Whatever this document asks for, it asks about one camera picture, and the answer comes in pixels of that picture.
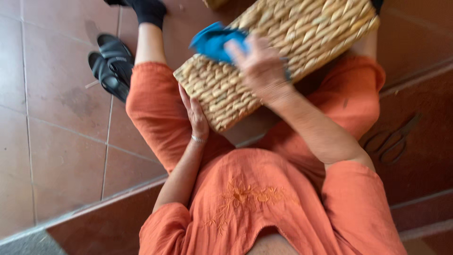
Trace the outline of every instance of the silver bracelet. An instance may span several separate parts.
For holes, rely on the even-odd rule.
[[[194,141],[196,141],[196,142],[199,142],[199,143],[206,143],[206,142],[207,142],[207,140],[198,138],[198,137],[196,137],[196,136],[194,136],[194,135],[192,135],[192,139],[193,139]]]

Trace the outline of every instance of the woven basket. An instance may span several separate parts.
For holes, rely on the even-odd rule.
[[[269,38],[289,59],[292,81],[346,51],[379,17],[369,0],[258,0],[230,25]],[[262,103],[241,84],[239,70],[195,54],[174,72],[190,97],[196,97],[211,125],[223,132]]]

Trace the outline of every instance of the blue rag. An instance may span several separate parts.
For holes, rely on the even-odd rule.
[[[223,45],[227,41],[234,39],[239,43],[243,51],[248,52],[248,47],[244,41],[247,35],[244,31],[229,29],[221,22],[216,22],[196,34],[189,48],[195,49],[198,53],[206,55],[210,59],[232,64],[232,60]]]

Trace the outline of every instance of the orange embroidery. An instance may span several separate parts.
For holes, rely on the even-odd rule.
[[[232,178],[226,187],[226,191],[220,195],[222,198],[222,205],[219,206],[217,214],[210,220],[205,222],[207,226],[216,226],[219,233],[228,226],[227,216],[230,208],[242,207],[250,211],[256,211],[256,203],[278,203],[283,199],[288,199],[282,187],[259,187],[252,185],[245,185],[243,181],[237,182]],[[299,201],[294,198],[290,200],[298,205]]]

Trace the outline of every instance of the woman's left hand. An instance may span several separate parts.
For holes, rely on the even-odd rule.
[[[196,98],[189,98],[184,88],[179,84],[179,93],[187,109],[190,124],[192,125],[192,135],[207,140],[209,137],[209,124],[206,116],[201,109],[200,102]]]

